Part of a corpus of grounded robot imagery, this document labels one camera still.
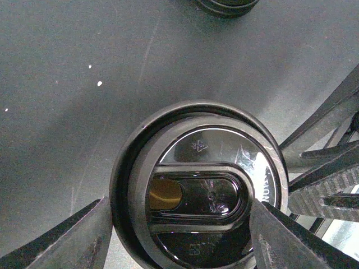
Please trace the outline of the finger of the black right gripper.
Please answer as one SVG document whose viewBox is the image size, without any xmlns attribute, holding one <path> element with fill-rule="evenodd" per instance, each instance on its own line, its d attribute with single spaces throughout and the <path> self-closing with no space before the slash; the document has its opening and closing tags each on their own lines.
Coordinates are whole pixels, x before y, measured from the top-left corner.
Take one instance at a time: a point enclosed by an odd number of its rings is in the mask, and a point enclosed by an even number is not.
<svg viewBox="0 0 359 269">
<path fill-rule="evenodd" d="M 358 67 L 284 142 L 280 149 L 288 172 L 288 207 L 297 215 L 358 221 Z"/>
</svg>

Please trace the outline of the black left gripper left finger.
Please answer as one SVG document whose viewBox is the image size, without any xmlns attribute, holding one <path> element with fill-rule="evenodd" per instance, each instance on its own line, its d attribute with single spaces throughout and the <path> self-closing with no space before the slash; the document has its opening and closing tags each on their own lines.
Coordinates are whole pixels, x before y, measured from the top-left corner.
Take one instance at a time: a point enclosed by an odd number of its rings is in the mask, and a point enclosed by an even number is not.
<svg viewBox="0 0 359 269">
<path fill-rule="evenodd" d="M 1 268 L 103 268 L 112 226 L 109 198 L 95 200 L 1 257 Z"/>
</svg>

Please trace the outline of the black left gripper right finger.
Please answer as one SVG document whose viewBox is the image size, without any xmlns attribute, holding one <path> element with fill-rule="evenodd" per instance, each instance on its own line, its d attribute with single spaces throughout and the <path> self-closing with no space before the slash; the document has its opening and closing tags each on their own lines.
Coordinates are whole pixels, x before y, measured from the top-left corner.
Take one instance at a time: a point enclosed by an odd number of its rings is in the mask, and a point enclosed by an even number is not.
<svg viewBox="0 0 359 269">
<path fill-rule="evenodd" d="M 357 260 L 267 202 L 253 200 L 250 233 L 257 268 L 358 268 Z"/>
</svg>

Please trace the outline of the black cup lid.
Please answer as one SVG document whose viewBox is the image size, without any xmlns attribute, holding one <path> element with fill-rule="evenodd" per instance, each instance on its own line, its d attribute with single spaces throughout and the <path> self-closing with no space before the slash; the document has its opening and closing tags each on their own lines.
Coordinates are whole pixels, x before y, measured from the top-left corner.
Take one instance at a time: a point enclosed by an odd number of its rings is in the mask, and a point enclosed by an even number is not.
<svg viewBox="0 0 359 269">
<path fill-rule="evenodd" d="M 255 268 L 255 202 L 286 211 L 288 172 L 269 130 L 213 101 L 170 105 L 121 148 L 109 196 L 116 233 L 142 268 Z"/>
</svg>

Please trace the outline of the stack of black cup lids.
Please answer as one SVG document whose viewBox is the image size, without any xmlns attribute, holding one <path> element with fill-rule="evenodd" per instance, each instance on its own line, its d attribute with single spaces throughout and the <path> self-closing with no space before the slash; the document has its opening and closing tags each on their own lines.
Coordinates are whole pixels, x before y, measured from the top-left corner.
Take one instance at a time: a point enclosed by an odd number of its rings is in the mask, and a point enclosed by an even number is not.
<svg viewBox="0 0 359 269">
<path fill-rule="evenodd" d="M 198 0 L 196 3 L 206 12 L 219 18 L 238 18 L 248 14 L 259 0 L 244 1 L 218 1 L 218 0 Z"/>
</svg>

